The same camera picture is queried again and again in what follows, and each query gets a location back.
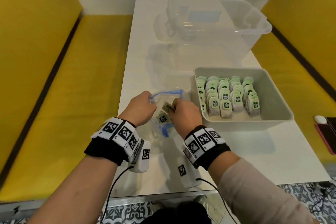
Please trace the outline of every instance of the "person's left hand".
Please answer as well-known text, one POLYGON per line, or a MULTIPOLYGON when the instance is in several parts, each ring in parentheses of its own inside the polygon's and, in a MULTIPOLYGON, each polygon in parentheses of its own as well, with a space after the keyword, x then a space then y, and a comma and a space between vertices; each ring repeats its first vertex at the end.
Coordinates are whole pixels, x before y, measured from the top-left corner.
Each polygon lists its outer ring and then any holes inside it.
POLYGON ((153 116, 156 110, 156 104, 149 103, 149 91, 131 99, 126 109, 118 116, 119 119, 127 120, 136 127, 146 124, 153 116))

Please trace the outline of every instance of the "hand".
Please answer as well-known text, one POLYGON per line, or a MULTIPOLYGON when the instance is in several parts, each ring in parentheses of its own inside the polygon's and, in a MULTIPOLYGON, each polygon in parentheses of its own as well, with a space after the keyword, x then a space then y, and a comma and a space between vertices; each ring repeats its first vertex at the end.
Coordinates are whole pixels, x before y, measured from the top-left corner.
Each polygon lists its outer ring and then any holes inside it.
POLYGON ((126 109, 118 116, 119 119, 127 120, 136 127, 146 124, 156 110, 156 104, 149 103, 149 91, 131 99, 126 109))
POLYGON ((179 135, 185 140, 186 136, 197 126, 202 125, 199 108, 193 102, 175 98, 175 112, 170 111, 169 117, 179 135))

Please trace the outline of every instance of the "forearm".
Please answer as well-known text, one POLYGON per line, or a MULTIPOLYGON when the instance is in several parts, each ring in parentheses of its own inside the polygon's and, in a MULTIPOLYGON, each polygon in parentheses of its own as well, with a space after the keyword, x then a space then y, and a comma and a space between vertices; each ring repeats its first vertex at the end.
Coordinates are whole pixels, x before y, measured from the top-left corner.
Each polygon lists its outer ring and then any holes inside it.
POLYGON ((84 157, 37 210, 29 224, 95 223, 117 167, 105 158, 84 157))
POLYGON ((303 204, 232 152, 221 154, 208 171, 242 224, 313 223, 311 214, 303 204))

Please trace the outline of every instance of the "pink phone case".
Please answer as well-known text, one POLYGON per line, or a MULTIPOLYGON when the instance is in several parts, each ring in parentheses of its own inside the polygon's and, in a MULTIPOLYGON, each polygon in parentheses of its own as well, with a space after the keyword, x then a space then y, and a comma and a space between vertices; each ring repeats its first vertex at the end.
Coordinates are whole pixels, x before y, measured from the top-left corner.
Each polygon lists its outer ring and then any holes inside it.
POLYGON ((332 154, 332 155, 336 155, 336 153, 333 153, 332 149, 330 148, 328 142, 327 142, 326 139, 324 138, 324 136, 323 136, 322 132, 320 131, 320 128, 318 127, 317 124, 315 124, 315 128, 316 128, 317 132, 320 134, 320 136, 322 137, 322 139, 323 139, 323 141, 324 141, 326 147, 328 148, 330 154, 332 154))

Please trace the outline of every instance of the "smartphone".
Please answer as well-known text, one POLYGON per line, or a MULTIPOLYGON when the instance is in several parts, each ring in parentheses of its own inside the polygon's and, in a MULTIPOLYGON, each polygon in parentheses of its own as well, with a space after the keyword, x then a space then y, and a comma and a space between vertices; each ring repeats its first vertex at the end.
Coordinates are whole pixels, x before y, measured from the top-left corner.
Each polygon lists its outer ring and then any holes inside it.
POLYGON ((315 124, 330 153, 336 155, 336 133, 329 124, 315 124))
POLYGON ((329 117, 329 118, 326 118, 326 119, 327 119, 328 124, 331 126, 331 128, 336 133, 336 118, 335 117, 329 117))

